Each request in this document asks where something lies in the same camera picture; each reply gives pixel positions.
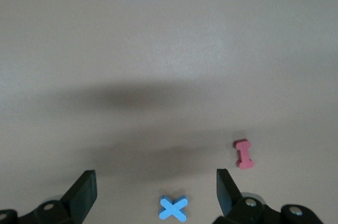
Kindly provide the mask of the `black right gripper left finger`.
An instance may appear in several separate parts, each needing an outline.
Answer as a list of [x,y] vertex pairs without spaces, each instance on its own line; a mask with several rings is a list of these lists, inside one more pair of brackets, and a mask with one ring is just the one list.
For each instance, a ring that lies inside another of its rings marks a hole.
[[59,200],[42,203],[20,217],[13,209],[0,210],[0,224],[82,224],[96,199],[96,172],[87,170]]

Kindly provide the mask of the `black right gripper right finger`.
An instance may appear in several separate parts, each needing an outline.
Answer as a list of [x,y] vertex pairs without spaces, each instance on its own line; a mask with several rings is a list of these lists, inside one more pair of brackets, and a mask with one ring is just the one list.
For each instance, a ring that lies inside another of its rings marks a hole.
[[217,198],[223,215],[213,224],[324,224],[305,206],[286,204],[278,212],[254,197],[244,197],[226,169],[217,170]]

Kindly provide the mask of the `blue letter x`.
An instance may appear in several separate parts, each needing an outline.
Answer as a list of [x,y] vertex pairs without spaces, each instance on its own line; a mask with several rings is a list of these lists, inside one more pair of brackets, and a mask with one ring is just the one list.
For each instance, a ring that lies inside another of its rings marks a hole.
[[187,216],[184,208],[188,205],[189,201],[185,195],[180,196],[176,200],[172,201],[166,195],[162,195],[159,199],[161,209],[158,216],[161,220],[165,220],[171,216],[176,218],[180,222],[186,222]]

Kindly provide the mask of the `red letter I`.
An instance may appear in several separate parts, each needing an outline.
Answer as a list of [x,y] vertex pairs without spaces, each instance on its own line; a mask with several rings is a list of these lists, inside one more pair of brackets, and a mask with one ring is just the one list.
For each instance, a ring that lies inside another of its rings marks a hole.
[[251,143],[247,139],[238,139],[233,142],[234,148],[238,152],[237,166],[241,170],[251,169],[254,167],[254,162],[250,158],[249,149]]

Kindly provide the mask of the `table cover sheet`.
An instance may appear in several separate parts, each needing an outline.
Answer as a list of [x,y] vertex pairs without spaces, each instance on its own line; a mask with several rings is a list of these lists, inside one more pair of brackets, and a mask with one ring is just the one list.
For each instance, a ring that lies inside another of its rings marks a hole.
[[84,224],[211,224],[224,168],[338,224],[338,0],[0,0],[0,209],[95,170]]

